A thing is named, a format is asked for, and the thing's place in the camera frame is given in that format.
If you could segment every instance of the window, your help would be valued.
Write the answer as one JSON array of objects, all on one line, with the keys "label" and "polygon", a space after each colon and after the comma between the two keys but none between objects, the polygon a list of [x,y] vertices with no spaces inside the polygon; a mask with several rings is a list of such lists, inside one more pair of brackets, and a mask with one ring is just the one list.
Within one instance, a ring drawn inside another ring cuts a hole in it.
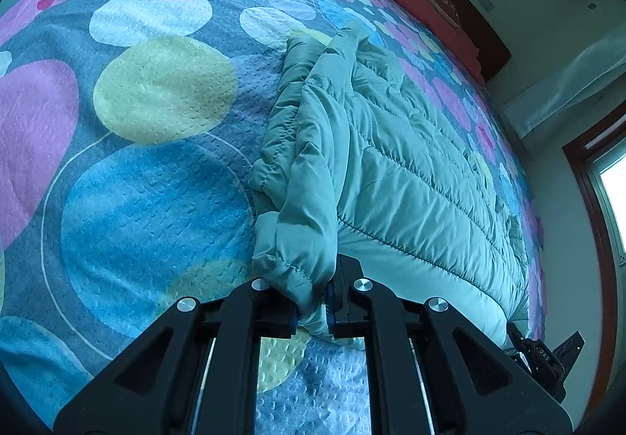
[{"label": "window", "polygon": [[602,284],[602,339],[594,386],[585,411],[589,415],[608,387],[618,328],[616,263],[624,255],[626,189],[626,101],[563,147],[580,186],[598,254]]},{"label": "window", "polygon": [[615,264],[626,265],[626,138],[591,160],[594,188],[609,232]]}]

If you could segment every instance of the red pillow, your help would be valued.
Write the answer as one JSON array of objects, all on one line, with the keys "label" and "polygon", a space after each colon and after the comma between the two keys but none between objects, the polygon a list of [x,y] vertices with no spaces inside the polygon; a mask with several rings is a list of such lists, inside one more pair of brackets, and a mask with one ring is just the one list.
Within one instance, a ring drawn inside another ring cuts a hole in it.
[{"label": "red pillow", "polygon": [[461,27],[461,19],[456,7],[450,0],[427,0],[439,12],[446,22],[453,27]]},{"label": "red pillow", "polygon": [[478,49],[460,27],[450,25],[427,0],[394,0],[423,23],[456,56],[481,86],[484,79],[478,62]]}]

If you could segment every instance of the black device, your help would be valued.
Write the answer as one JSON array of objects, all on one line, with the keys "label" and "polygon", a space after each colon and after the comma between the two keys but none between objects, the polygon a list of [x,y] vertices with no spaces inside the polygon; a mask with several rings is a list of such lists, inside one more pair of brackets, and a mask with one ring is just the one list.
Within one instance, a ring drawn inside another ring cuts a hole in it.
[{"label": "black device", "polygon": [[[326,302],[335,337],[365,338],[374,435],[572,433],[552,393],[446,300],[400,299],[338,255]],[[261,279],[181,298],[61,410],[54,435],[253,434],[261,337],[289,338],[297,316]]]},{"label": "black device", "polygon": [[506,324],[506,331],[519,352],[511,356],[513,360],[528,370],[537,383],[562,403],[565,399],[563,383],[585,344],[580,332],[575,332],[551,352],[543,341],[524,338],[512,322]]}]

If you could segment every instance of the bed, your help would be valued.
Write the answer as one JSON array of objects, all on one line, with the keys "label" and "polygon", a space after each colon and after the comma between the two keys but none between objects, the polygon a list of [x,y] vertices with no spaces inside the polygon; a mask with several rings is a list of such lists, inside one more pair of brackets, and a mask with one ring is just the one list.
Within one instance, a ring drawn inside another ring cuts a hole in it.
[{"label": "bed", "polygon": [[[0,360],[48,426],[176,299],[254,277],[248,182],[286,40],[326,43],[352,20],[517,218],[519,322],[543,336],[520,163],[478,84],[392,0],[20,0],[0,17]],[[256,433],[369,433],[365,355],[339,343],[263,340]]]}]

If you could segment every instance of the wooden window frame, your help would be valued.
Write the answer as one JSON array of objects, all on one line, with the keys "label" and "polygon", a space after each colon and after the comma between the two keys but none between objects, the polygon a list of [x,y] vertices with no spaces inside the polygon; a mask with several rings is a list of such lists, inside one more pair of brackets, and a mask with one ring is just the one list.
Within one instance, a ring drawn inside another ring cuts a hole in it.
[{"label": "wooden window frame", "polygon": [[594,386],[585,409],[586,419],[598,406],[606,393],[610,380],[617,343],[617,275],[609,229],[602,211],[602,204],[594,186],[591,160],[614,144],[626,133],[626,101],[582,135],[563,147],[585,202],[594,232],[594,241],[600,268],[602,287],[602,337],[600,357]]}]

